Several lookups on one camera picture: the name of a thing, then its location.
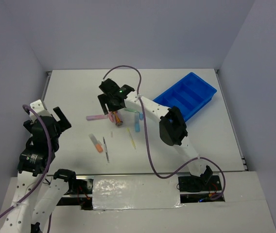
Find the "yellow thin pen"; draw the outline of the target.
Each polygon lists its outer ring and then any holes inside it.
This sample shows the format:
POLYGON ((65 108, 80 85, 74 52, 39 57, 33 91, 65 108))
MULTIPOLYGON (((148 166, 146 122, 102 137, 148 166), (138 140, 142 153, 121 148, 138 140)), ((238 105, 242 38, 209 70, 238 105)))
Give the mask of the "yellow thin pen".
POLYGON ((134 139, 133 139, 132 134, 131 134, 131 132, 130 132, 130 129, 129 129, 128 127, 127 127, 127 132, 128 132, 130 141, 131 141, 131 143, 132 143, 132 146, 133 146, 133 148, 136 150, 136 145, 135 145, 134 139))

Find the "purple pink highlighter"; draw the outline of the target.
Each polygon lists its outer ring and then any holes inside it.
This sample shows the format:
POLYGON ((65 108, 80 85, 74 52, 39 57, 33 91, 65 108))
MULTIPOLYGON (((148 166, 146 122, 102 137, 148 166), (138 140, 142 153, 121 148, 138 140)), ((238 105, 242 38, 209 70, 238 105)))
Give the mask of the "purple pink highlighter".
POLYGON ((86 120, 87 120, 87 121, 101 120, 101 119, 107 119, 107 115, 92 115, 92 116, 86 116, 86 120))

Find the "thin ballpoint pen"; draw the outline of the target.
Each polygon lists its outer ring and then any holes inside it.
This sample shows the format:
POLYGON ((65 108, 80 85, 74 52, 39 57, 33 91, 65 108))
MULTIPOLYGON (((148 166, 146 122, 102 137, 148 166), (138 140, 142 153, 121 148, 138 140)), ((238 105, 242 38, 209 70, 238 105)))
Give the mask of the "thin ballpoint pen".
POLYGON ((104 146, 104 151, 105 151, 107 162, 110 163, 105 137, 103 137, 103 146, 104 146))

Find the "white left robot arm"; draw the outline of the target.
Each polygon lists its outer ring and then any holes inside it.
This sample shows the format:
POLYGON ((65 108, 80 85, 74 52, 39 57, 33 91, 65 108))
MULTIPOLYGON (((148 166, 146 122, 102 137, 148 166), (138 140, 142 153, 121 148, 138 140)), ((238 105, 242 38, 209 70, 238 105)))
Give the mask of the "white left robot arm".
POLYGON ((1 233, 41 233, 49 229, 52 213, 61 197, 75 192, 78 187, 76 173, 61 168, 39 198, 40 188, 59 150, 59 137, 71 124, 59 107, 53 109, 59 117, 55 119, 42 100, 24 105, 23 109, 30 117, 23 126, 31 136, 19 156, 16 189, 11 206, 2 214, 5 221, 1 233))

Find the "orange pink marker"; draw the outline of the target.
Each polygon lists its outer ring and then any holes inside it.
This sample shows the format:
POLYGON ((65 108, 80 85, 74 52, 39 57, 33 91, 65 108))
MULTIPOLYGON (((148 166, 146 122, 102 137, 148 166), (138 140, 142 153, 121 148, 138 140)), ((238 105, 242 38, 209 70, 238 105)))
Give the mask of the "orange pink marker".
POLYGON ((122 120, 121 114, 118 111, 114 111, 113 116, 114 116, 115 125, 117 127, 122 126, 123 125, 123 120, 122 120))

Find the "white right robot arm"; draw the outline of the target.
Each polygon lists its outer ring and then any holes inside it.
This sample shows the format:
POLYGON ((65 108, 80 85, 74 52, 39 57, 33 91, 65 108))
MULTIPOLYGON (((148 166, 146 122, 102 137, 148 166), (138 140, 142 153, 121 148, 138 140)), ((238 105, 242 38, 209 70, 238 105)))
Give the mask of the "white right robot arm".
POLYGON ((107 115, 108 112, 129 107, 143 114, 148 159, 151 169, 157 177, 168 179, 187 166, 191 176, 194 177, 194 186, 197 189, 205 190, 210 185, 213 172, 208 165, 203 166, 198 162, 199 154, 190 142, 186 123, 178 107, 170 108, 160 105, 140 95, 138 91, 126 84, 121 87, 118 86, 110 78, 102 80, 99 88, 103 92, 98 96, 98 99, 104 114, 107 115), (157 123, 161 141, 165 145, 175 148, 178 154, 185 159, 185 163, 170 175, 161 176, 155 169, 149 146, 147 118, 157 123))

